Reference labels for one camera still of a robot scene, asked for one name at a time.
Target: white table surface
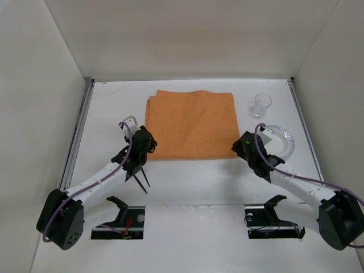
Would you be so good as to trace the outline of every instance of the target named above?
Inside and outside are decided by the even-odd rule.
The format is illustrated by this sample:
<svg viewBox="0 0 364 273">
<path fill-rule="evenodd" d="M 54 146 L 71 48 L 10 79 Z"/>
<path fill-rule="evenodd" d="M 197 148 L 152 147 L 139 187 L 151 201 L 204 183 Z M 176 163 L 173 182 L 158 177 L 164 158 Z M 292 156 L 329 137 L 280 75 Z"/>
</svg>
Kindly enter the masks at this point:
<svg viewBox="0 0 364 273">
<path fill-rule="evenodd" d="M 296 144 L 287 163 L 303 175 L 319 177 L 286 80 L 98 82 L 71 185 L 92 176 L 125 146 L 118 123 L 134 115 L 144 124 L 147 99 L 158 89 L 233 93 L 241 134 L 259 122 L 284 127 Z M 259 93 L 273 100 L 262 119 L 249 109 Z M 32 273 L 362 272 L 353 249 L 336 251 L 310 230 L 302 241 L 249 240 L 243 206 L 221 204 L 264 203 L 277 194 L 298 199 L 256 177 L 242 159 L 149 160 L 145 170 L 151 183 L 147 195 L 132 180 L 112 192 L 129 205 L 147 205 L 143 240 L 91 241 L 90 234 L 83 234 L 68 251 L 41 242 Z"/>
<path fill-rule="evenodd" d="M 288 163 L 303 175 L 318 178 L 286 80 L 98 82 L 89 106 L 71 185 L 77 185 L 91 177 L 125 146 L 119 122 L 133 115 L 139 124 L 144 124 L 146 102 L 158 89 L 176 92 L 199 89 L 216 93 L 231 92 L 234 95 L 241 134 L 246 130 L 254 131 L 259 122 L 280 125 L 293 135 L 296 144 Z M 260 93 L 271 96 L 273 103 L 266 115 L 257 119 L 252 115 L 250 107 L 254 97 Z M 255 176 L 240 158 L 149 160 L 144 169 L 151 184 L 147 195 L 134 179 L 127 183 L 121 182 L 113 194 L 129 205 L 264 203 L 277 194 L 294 198 L 288 192 Z M 143 176 L 139 175 L 139 178 L 146 185 Z"/>
</svg>

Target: clear plastic cup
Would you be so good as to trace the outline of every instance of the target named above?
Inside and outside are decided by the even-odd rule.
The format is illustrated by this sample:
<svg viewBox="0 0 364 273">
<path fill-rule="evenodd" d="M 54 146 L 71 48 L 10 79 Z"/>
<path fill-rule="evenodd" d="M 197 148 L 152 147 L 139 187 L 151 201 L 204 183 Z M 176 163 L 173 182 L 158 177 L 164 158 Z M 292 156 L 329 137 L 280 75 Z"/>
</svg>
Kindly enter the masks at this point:
<svg viewBox="0 0 364 273">
<path fill-rule="evenodd" d="M 255 96 L 254 106 L 251 111 L 256 117 L 262 117 L 271 105 L 272 99 L 270 96 L 265 94 L 259 94 Z"/>
</svg>

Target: folded cloth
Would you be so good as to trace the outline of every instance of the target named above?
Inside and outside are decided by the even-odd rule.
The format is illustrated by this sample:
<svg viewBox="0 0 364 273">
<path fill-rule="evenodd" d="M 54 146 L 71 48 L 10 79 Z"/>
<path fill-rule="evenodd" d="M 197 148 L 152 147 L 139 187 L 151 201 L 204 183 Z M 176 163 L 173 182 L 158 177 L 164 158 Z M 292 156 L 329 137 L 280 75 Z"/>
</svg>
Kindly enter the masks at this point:
<svg viewBox="0 0 364 273">
<path fill-rule="evenodd" d="M 149 159 L 232 158 L 239 139 L 231 93 L 158 90 L 147 102 L 146 127 L 158 142 Z"/>
</svg>

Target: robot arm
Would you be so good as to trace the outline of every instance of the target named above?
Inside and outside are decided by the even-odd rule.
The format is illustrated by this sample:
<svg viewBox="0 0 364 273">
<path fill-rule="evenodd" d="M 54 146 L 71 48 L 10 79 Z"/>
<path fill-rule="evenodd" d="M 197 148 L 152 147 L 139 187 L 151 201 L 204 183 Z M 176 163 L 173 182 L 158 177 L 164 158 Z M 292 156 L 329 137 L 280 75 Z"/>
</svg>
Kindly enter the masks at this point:
<svg viewBox="0 0 364 273">
<path fill-rule="evenodd" d="M 36 225 L 44 241 L 67 250 L 83 231 L 125 219 L 127 204 L 114 196 L 105 197 L 115 186 L 142 170 L 147 153 L 153 152 L 157 143 L 144 126 L 138 127 L 134 117 L 126 118 L 120 126 L 129 146 L 91 178 L 66 191 L 55 189 L 48 195 Z"/>
<path fill-rule="evenodd" d="M 267 154 L 259 135 L 257 141 L 264 158 L 271 165 L 293 175 L 282 174 L 268 166 L 258 153 L 254 134 L 248 131 L 234 142 L 232 150 L 248 162 L 256 175 L 303 201 L 303 204 L 297 204 L 287 200 L 286 196 L 274 197 L 270 207 L 276 218 L 312 229 L 337 250 L 343 250 L 364 232 L 364 215 L 354 197 L 343 191 L 295 178 L 299 174 L 284 160 Z"/>
</svg>

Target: white panel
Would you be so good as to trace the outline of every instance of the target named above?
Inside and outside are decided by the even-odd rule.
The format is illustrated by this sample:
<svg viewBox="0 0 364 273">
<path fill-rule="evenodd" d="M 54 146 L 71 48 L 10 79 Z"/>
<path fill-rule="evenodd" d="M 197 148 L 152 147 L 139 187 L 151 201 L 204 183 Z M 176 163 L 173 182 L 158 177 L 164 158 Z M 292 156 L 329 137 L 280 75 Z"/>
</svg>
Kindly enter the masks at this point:
<svg viewBox="0 0 364 273">
<path fill-rule="evenodd" d="M 98 82 L 95 84 L 84 133 L 78 151 L 72 185 L 93 176 L 125 146 L 118 127 L 124 118 L 134 115 L 144 124 L 146 103 L 158 89 L 190 92 L 232 92 L 240 133 L 254 131 L 259 122 L 280 125 L 294 137 L 295 152 L 288 160 L 294 169 L 318 178 L 315 163 L 305 137 L 286 80 L 176 80 L 137 82 Z M 272 97 L 272 106 L 262 118 L 255 118 L 250 108 L 257 94 Z M 146 195 L 132 178 L 120 181 L 112 195 L 129 205 L 212 205 L 264 203 L 285 190 L 257 177 L 240 158 L 220 160 L 149 160 L 145 165 L 151 184 Z"/>
<path fill-rule="evenodd" d="M 358 273 L 353 249 L 337 251 L 310 230 L 303 240 L 248 239 L 244 207 L 149 206 L 143 240 L 41 243 L 32 273 Z"/>
<path fill-rule="evenodd" d="M 0 1 L 0 37 L 0 271 L 29 272 L 84 80 L 43 0 Z"/>
<path fill-rule="evenodd" d="M 46 0 L 92 77 L 294 76 L 337 0 Z"/>
<path fill-rule="evenodd" d="M 325 178 L 362 197 L 363 26 L 364 1 L 341 1 L 295 78 Z M 358 253 L 364 260 L 364 251 Z"/>
</svg>

